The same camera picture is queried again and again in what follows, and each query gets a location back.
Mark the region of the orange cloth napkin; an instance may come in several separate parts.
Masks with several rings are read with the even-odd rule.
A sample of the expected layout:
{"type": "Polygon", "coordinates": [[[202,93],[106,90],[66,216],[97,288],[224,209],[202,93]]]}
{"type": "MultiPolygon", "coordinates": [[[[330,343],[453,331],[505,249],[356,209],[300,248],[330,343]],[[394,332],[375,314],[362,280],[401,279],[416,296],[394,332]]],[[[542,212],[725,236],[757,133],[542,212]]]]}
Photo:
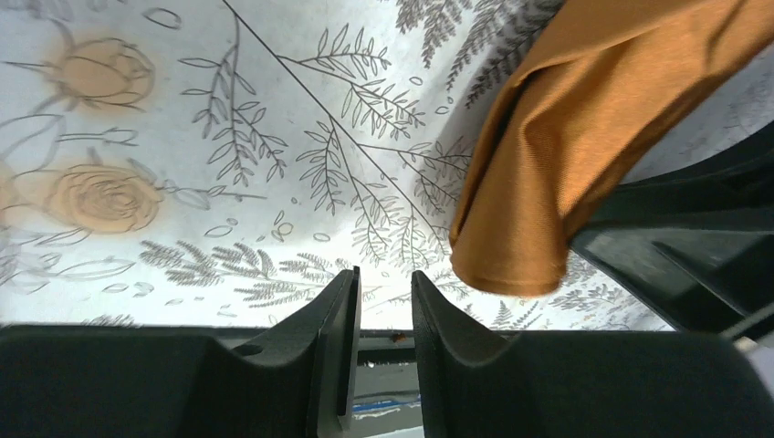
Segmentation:
{"type": "Polygon", "coordinates": [[[483,125],[451,225],[455,274],[539,297],[570,238],[676,124],[773,41],[770,1],[568,1],[483,125]]]}

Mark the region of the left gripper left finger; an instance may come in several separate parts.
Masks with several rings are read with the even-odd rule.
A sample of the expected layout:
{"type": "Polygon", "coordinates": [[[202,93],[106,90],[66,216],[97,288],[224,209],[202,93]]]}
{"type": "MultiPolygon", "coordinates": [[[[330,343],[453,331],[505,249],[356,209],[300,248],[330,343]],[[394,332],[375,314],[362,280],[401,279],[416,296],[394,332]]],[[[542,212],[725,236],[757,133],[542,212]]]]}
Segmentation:
{"type": "Polygon", "coordinates": [[[341,437],[360,319],[354,267],[232,347],[179,328],[3,328],[1,434],[341,437]]]}

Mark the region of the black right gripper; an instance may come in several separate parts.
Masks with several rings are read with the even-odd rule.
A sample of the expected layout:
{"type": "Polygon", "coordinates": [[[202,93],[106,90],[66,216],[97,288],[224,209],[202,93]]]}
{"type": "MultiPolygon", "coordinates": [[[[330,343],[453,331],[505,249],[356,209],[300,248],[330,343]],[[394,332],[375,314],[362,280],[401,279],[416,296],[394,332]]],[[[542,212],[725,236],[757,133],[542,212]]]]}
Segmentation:
{"type": "Polygon", "coordinates": [[[571,249],[669,326],[773,329],[773,128],[694,165],[617,187],[571,249]]]}

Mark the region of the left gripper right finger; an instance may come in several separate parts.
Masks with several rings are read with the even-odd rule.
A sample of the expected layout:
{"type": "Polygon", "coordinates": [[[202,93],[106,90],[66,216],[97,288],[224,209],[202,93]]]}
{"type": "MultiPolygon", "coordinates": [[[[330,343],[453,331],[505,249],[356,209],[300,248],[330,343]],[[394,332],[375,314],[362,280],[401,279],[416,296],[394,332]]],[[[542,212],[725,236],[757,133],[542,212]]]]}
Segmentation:
{"type": "Polygon", "coordinates": [[[428,437],[770,437],[773,399],[716,335],[520,331],[505,338],[412,277],[428,437]]]}

